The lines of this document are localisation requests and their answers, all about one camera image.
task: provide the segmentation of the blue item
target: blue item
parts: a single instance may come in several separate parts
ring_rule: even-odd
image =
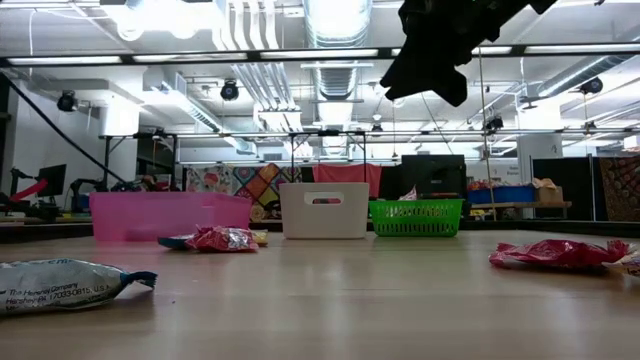
[[[535,188],[533,186],[498,186],[493,188],[496,203],[506,202],[534,202]],[[491,204],[489,189],[469,191],[468,200],[472,204]]]

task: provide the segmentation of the colorful quilt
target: colorful quilt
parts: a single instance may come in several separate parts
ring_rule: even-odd
[[[219,192],[242,196],[253,201],[251,221],[279,220],[279,185],[288,182],[302,182],[299,167],[278,167],[268,164],[264,167],[235,167],[216,165],[206,168],[187,169],[187,191]]]

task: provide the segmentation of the computer monitor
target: computer monitor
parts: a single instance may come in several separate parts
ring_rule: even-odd
[[[58,196],[64,193],[64,178],[67,173],[67,165],[56,165],[40,169],[38,179],[47,179],[47,187],[38,192],[38,196]]]

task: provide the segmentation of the red snack bag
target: red snack bag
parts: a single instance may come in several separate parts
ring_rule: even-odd
[[[252,252],[259,248],[250,230],[222,226],[200,228],[185,243],[201,252]]]
[[[532,265],[586,270],[603,267],[602,263],[614,263],[629,252],[629,245],[620,240],[607,243],[607,248],[571,240],[543,240],[535,244],[515,246],[498,244],[489,256],[489,262],[508,268],[517,261]]]

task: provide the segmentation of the plastic bag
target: plastic bag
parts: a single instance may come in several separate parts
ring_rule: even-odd
[[[640,277],[640,256],[637,254],[625,256],[615,263],[605,263],[604,266],[621,274]]]
[[[604,269],[603,263],[614,263],[628,253],[629,245],[620,240],[609,241],[606,249],[571,240],[543,240],[522,246],[498,244],[489,262],[505,268],[520,262],[573,270]]]
[[[0,315],[98,306],[134,281],[153,288],[156,278],[72,259],[0,263]]]
[[[414,186],[413,189],[411,189],[411,191],[409,191],[409,193],[407,193],[404,196],[400,197],[400,201],[411,201],[411,200],[417,200],[418,199],[418,192],[416,191],[416,187]]]
[[[201,252],[257,251],[258,244],[250,230],[222,226],[198,229],[185,244]]]
[[[251,235],[259,247],[267,247],[269,245],[266,230],[251,230]],[[173,250],[198,250],[192,247],[194,242],[187,243],[187,240],[192,239],[194,236],[196,236],[196,234],[161,237],[158,238],[158,244]]]

